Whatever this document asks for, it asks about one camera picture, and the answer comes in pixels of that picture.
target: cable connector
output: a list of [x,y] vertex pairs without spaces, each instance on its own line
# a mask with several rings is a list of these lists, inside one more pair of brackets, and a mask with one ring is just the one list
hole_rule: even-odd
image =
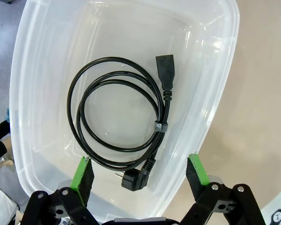
[[155,159],[149,158],[146,160],[141,170],[134,168],[126,171],[122,178],[122,187],[130,191],[137,191],[145,187],[155,161]]
[[163,85],[163,90],[171,94],[170,90],[173,88],[173,80],[175,76],[174,56],[156,56],[156,63],[158,77]]

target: beige surface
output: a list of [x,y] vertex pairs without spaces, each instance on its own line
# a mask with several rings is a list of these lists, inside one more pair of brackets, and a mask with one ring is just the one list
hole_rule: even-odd
[[[200,149],[208,174],[248,184],[263,207],[281,191],[281,0],[238,0],[240,27],[227,84]],[[194,203],[184,181],[164,215]],[[208,224],[228,224],[213,215]]]

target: transparent plastic container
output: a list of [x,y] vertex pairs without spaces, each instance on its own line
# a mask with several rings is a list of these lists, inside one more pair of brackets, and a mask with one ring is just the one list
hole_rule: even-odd
[[[144,67],[161,88],[155,56],[173,54],[176,75],[169,129],[148,185],[131,192],[121,187],[114,171],[93,162],[95,180],[88,204],[102,222],[160,216],[185,177],[187,156],[199,151],[214,117],[238,26],[234,0],[28,0],[10,83],[11,137],[25,192],[54,192],[73,177],[85,156],[66,110],[70,83],[81,67],[106,56],[127,58]],[[73,113],[86,87],[114,70],[134,71],[120,63],[90,69],[74,89]],[[142,83],[132,82],[149,92]],[[154,129],[150,103],[123,85],[96,90],[87,100],[86,115],[100,138],[121,147],[143,143]],[[85,136],[97,153],[111,160],[135,159],[142,153],[115,152]]]

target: bolt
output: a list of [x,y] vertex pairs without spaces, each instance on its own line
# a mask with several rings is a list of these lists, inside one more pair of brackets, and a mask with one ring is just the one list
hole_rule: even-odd
[[62,191],[62,194],[63,194],[63,195],[67,195],[67,194],[68,194],[68,191],[67,191],[67,190],[64,190],[64,191]]
[[242,187],[242,186],[239,186],[237,189],[239,192],[244,192],[244,187]]
[[216,190],[219,189],[219,186],[217,186],[216,184],[213,184],[213,185],[211,186],[211,188],[216,191]]

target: black power cable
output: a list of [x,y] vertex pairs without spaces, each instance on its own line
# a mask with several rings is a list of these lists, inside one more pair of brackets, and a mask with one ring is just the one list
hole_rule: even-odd
[[[103,63],[103,62],[120,62],[120,63],[127,64],[127,65],[135,68],[136,70],[138,70],[143,76],[138,75],[133,72],[128,72],[128,71],[115,71],[115,72],[110,72],[110,73],[104,74],[104,75],[100,76],[99,78],[95,79],[86,88],[86,90],[81,98],[80,104],[78,106],[77,115],[76,115],[76,127],[77,127],[77,131],[76,131],[74,123],[73,123],[73,119],[72,119],[72,113],[71,113],[71,99],[72,99],[74,87],[75,87],[77,81],[79,80],[79,78],[83,75],[83,73],[86,70],[88,70],[89,68],[91,68],[94,65],[97,65],[97,64]],[[67,96],[67,117],[68,117],[68,121],[70,124],[70,128],[73,132],[75,139],[81,146],[81,148],[94,161],[96,161],[98,164],[100,164],[110,170],[115,170],[115,171],[132,170],[132,171],[130,171],[133,173],[131,175],[132,179],[136,181],[139,179],[144,180],[144,178],[137,178],[138,174],[139,173],[142,174],[142,172],[139,171],[139,172],[135,173],[138,170],[136,170],[134,168],[146,160],[146,163],[143,166],[143,169],[145,170],[145,174],[143,174],[143,175],[144,175],[144,177],[147,178],[147,180],[145,181],[145,183],[141,182],[141,184],[139,184],[139,185],[136,184],[139,187],[136,187],[135,184],[131,184],[133,187],[127,187],[127,185],[125,185],[125,184],[123,185],[123,180],[125,182],[125,175],[126,176],[128,175],[130,177],[129,173],[124,174],[124,178],[122,180],[122,186],[124,186],[128,189],[131,189],[131,190],[141,189],[142,187],[146,186],[147,181],[148,181],[148,174],[149,174],[150,170],[152,169],[154,162],[155,162],[154,157],[156,155],[156,152],[157,152],[159,146],[161,145],[161,143],[163,141],[164,132],[165,132],[165,129],[167,128],[167,119],[168,119],[168,115],[169,115],[170,100],[171,100],[171,89],[172,89],[172,82],[173,82],[173,78],[174,78],[173,55],[158,56],[156,58],[156,62],[157,62],[158,75],[163,84],[163,90],[164,90],[163,95],[164,95],[165,104],[163,103],[159,88],[158,88],[157,84],[155,83],[154,79],[151,77],[151,75],[138,64],[136,64],[130,60],[127,60],[124,58],[119,58],[119,57],[100,58],[100,59],[94,60],[94,61],[88,63],[87,65],[85,65],[74,77],[74,79],[70,85],[70,89],[69,89],[68,96]],[[129,76],[129,77],[133,77],[133,78],[143,82],[154,93],[154,95],[157,99],[157,104],[156,104],[155,100],[153,100],[153,98],[145,90],[143,90],[142,88],[140,88],[139,86],[137,86],[131,82],[128,82],[125,80],[119,80],[119,79],[107,80],[108,78],[112,78],[115,76]],[[155,131],[144,144],[137,146],[137,147],[133,147],[133,148],[117,147],[117,146],[111,145],[111,144],[103,141],[102,139],[100,139],[89,127],[89,125],[86,121],[86,118],[85,118],[85,111],[84,111],[85,102],[93,91],[95,91],[97,88],[100,88],[107,84],[121,84],[121,85],[131,87],[131,88],[135,89],[136,91],[138,91],[139,93],[141,93],[152,105],[152,107],[156,113]],[[148,147],[148,149],[139,159],[129,161],[129,162],[115,162],[115,161],[105,159],[105,158],[99,156],[97,153],[95,153],[92,150],[92,148],[88,145],[88,143],[86,142],[86,140],[83,136],[83,133],[82,133],[82,129],[81,129],[81,121],[82,121],[86,131],[89,133],[89,135],[92,138],[94,138],[101,145],[103,145],[111,150],[120,151],[120,152],[136,152],[136,151],[145,149],[147,147]]]

